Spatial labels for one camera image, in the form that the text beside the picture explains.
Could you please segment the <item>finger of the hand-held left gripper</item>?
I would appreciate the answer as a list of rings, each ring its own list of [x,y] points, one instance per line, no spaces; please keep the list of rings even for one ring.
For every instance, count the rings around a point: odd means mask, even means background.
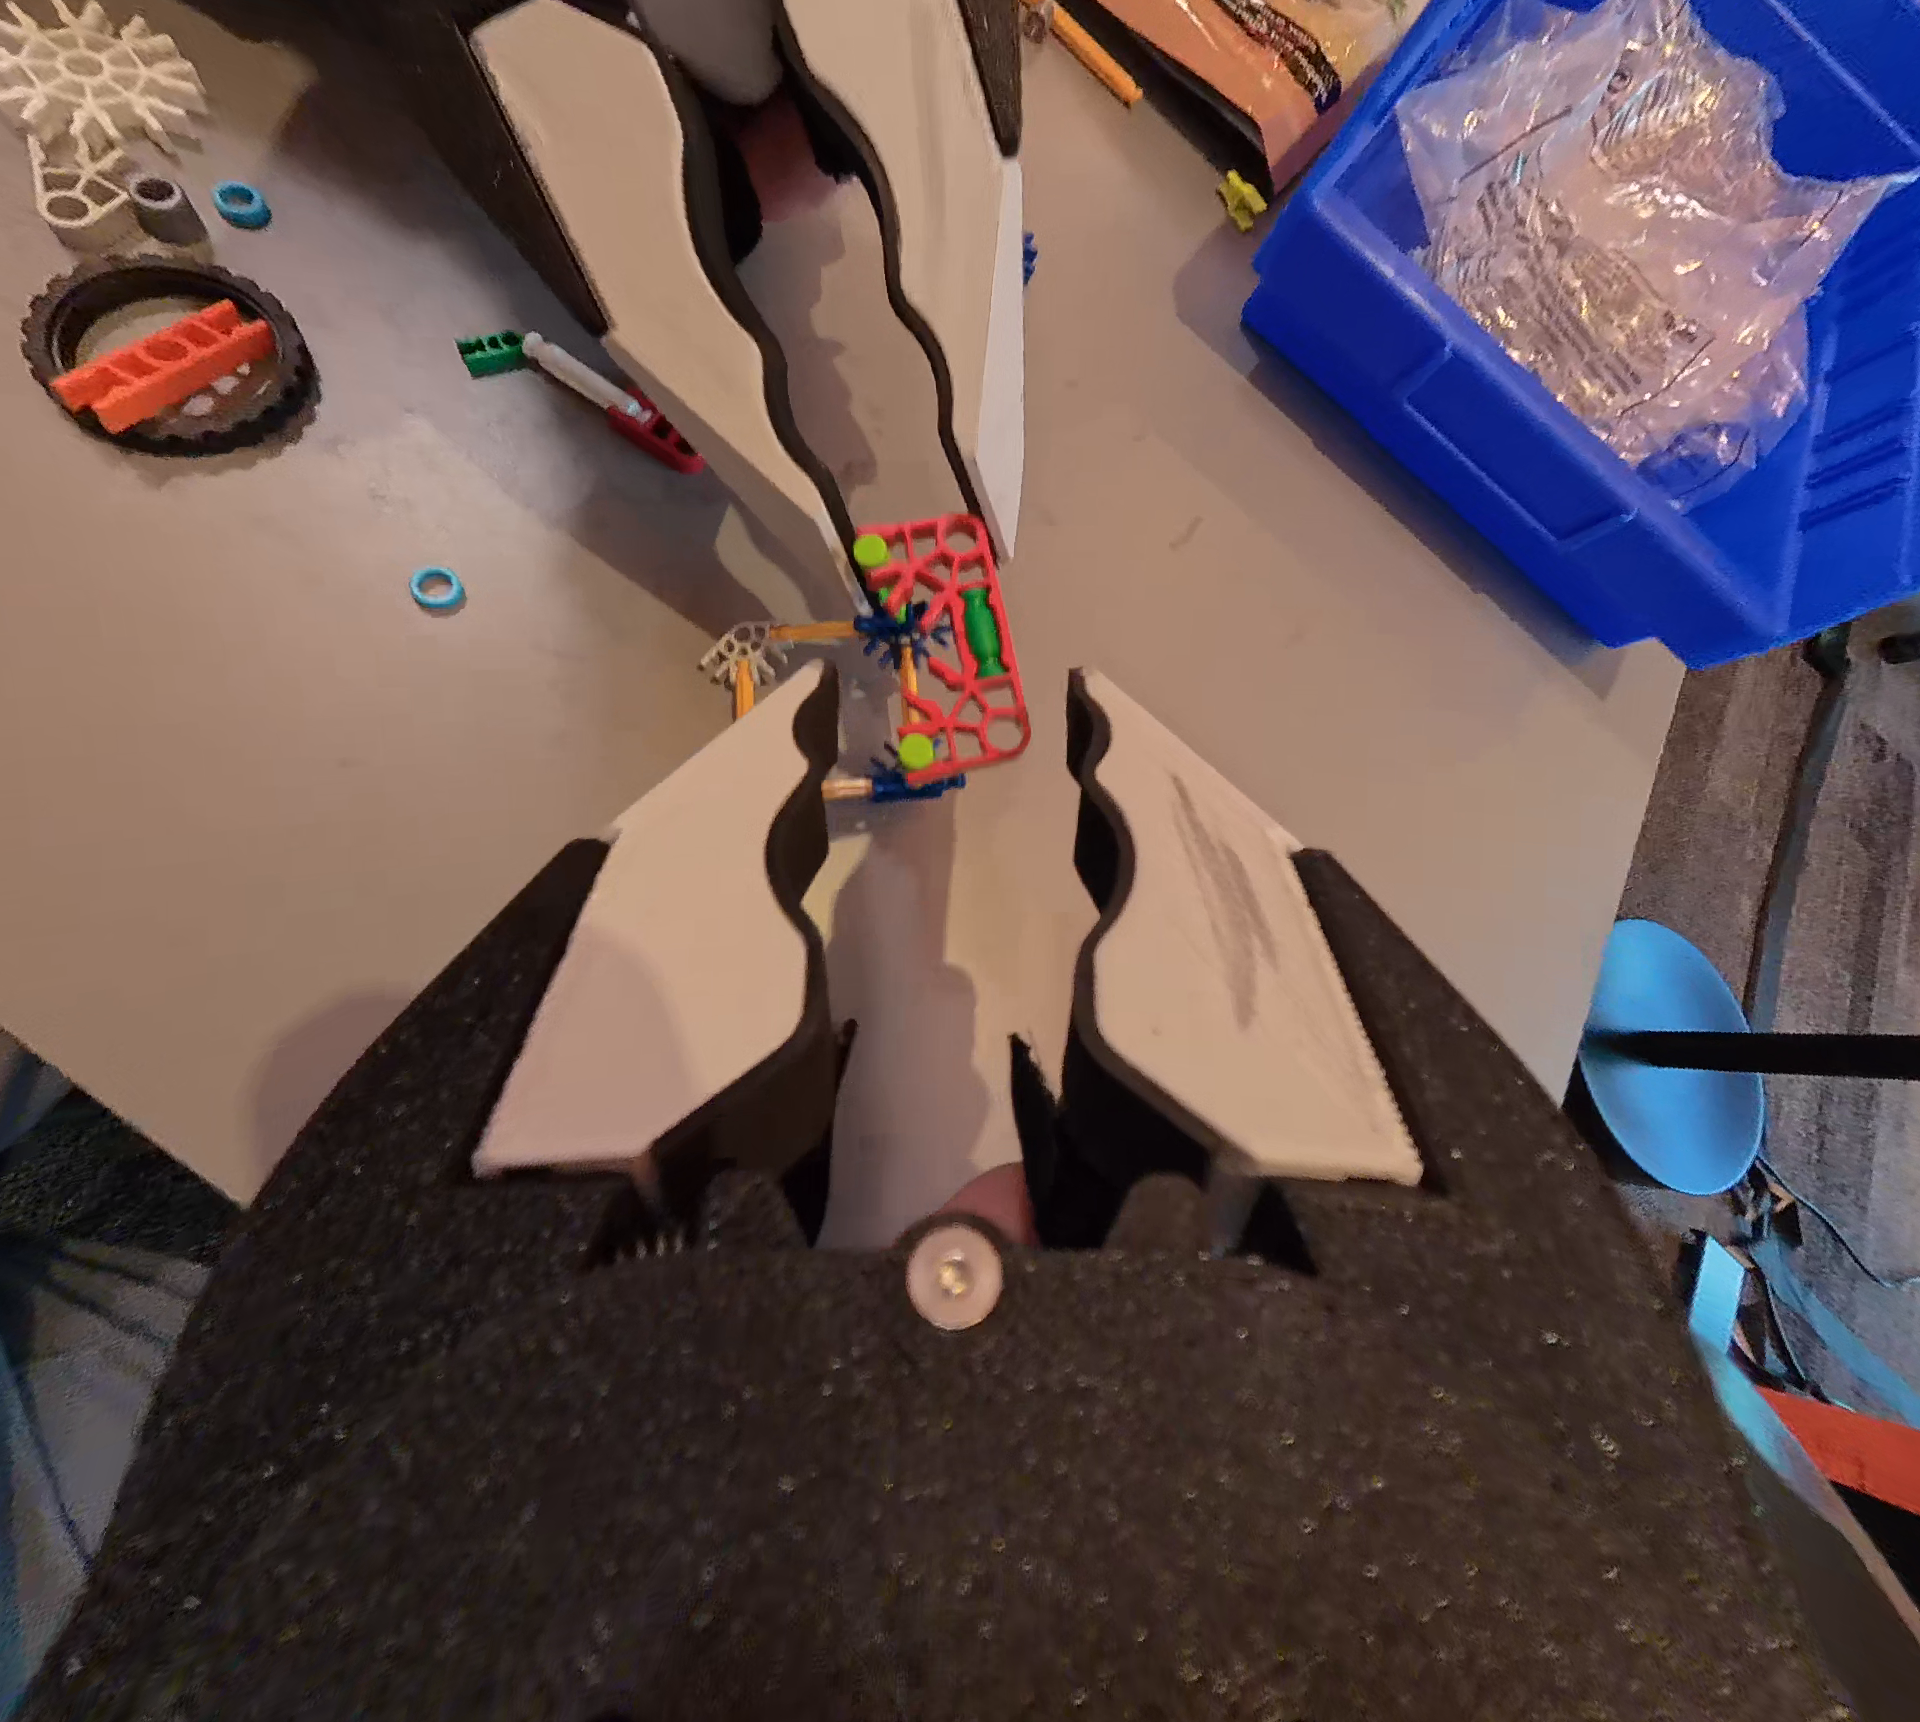
[[[961,0],[780,0],[781,38],[848,139],[885,295],[937,393],[937,435],[998,559],[1026,471],[1024,172],[996,133]]]
[[[468,37],[604,321],[601,344],[787,553],[807,591],[860,591],[845,500],[725,237],[716,146],[633,29],[524,0]]]

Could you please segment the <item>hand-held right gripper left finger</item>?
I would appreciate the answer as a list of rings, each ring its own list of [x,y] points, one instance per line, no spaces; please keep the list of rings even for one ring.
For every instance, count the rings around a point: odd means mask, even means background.
[[[803,896],[827,857],[840,708],[838,671],[803,662],[615,819],[475,1180],[623,1175],[684,1221],[740,1170],[817,1243],[848,1043]]]

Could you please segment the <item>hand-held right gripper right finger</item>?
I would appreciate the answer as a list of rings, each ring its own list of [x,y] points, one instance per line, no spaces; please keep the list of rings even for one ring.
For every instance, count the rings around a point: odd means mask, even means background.
[[[1286,1182],[1419,1189],[1425,1159],[1337,967],[1300,843],[1100,671],[1067,674],[1074,953],[1060,1091],[1015,1074],[1037,1240],[1112,1247],[1138,1184],[1259,1232]]]

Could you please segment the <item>colourful rod connector toy model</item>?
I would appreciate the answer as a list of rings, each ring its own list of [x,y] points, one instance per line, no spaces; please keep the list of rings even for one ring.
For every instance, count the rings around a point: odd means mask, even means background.
[[[755,708],[758,699],[780,680],[777,669],[790,653],[825,650],[858,645],[864,655],[889,669],[900,696],[918,690],[918,661],[931,646],[952,643],[952,630],[937,628],[926,601],[888,601],[867,595],[862,613],[840,620],[816,622],[740,622],[723,630],[698,657],[695,669],[721,689],[732,702],[732,721]],[[822,783],[825,803],[908,805],[931,803],[968,787],[965,774],[919,779],[945,757],[939,735],[900,732],[884,755],[862,774],[827,774]]]

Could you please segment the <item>red connectors with green clip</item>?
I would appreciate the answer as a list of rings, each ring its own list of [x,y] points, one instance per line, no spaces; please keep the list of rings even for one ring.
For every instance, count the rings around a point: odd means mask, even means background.
[[[852,560],[872,602],[860,638],[898,684],[888,792],[930,799],[1021,757],[1031,724],[985,523],[867,529]]]

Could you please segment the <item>red connector with white rod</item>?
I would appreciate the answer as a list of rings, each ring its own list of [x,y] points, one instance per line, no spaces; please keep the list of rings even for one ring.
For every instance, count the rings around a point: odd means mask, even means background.
[[[519,355],[525,364],[596,408],[618,439],[649,460],[684,476],[706,471],[704,457],[636,390],[612,383],[612,379],[531,331],[519,337]]]

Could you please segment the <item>orange toy rod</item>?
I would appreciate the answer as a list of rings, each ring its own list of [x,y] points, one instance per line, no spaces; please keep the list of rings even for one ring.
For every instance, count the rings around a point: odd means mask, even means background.
[[[1020,0],[1020,33],[1031,45],[1056,40],[1123,109],[1142,103],[1139,80],[1060,0]]]

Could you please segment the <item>white snowflake connector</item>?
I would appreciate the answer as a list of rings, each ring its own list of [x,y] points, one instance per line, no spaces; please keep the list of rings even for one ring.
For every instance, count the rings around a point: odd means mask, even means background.
[[[143,139],[174,154],[176,139],[194,141],[207,113],[198,68],[143,17],[113,24],[98,3],[53,0],[39,21],[5,5],[2,114],[27,142],[95,156]]]

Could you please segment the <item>black toy tyre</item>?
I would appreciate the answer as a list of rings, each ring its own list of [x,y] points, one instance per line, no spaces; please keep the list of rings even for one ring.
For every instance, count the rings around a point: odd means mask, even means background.
[[[55,376],[217,300],[271,326],[271,360],[242,367],[117,437],[87,414],[68,414],[48,390]],[[205,460],[260,446],[295,428],[320,396],[318,369],[286,304],[234,270],[184,256],[139,252],[83,261],[27,302],[17,333],[27,373],[68,418],[139,457]]]

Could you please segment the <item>pale grey connector piece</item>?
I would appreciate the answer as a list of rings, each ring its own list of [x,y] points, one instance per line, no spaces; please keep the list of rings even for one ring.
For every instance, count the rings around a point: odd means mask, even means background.
[[[127,178],[135,174],[124,149],[76,151],[25,141],[31,201],[62,246],[82,259],[105,256],[139,232]]]

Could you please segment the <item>blue plastic bin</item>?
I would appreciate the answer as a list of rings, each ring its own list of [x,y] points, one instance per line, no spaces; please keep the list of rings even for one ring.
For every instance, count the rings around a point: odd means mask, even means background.
[[[1808,411],[1740,487],[1679,515],[1418,265],[1396,103],[1501,3],[1425,7],[1272,223],[1241,324],[1607,649],[1653,640],[1704,671],[1914,597],[1916,188],[1873,210],[1812,300]],[[1787,172],[1916,170],[1918,0],[1694,7],[1777,80]]]

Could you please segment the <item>orange connector piece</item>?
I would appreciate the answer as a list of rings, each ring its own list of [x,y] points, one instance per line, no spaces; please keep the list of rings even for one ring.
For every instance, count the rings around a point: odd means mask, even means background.
[[[164,414],[242,367],[276,356],[276,331],[219,298],[135,342],[55,376],[48,390],[72,417],[87,414],[107,437]]]

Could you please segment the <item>black stand pole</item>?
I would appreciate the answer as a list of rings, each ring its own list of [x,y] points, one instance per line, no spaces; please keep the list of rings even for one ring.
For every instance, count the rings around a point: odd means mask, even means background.
[[[1621,1182],[1713,1199],[1761,1159],[1765,1081],[1916,1084],[1918,1038],[1749,1026],[1685,937],[1619,918],[1602,950],[1566,1110]]]

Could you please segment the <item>person's leg in jeans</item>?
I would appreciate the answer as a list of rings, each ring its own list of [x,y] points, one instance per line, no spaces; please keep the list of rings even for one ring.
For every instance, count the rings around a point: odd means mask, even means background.
[[[65,1628],[236,1206],[2,1036],[2,1715]]]

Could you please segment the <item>crumpled clear plastic bags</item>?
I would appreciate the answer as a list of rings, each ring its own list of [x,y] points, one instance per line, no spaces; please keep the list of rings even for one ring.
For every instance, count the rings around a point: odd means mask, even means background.
[[[1396,105],[1425,275],[1672,510],[1798,422],[1808,302],[1916,183],[1789,174],[1784,113],[1692,0],[1501,0]]]

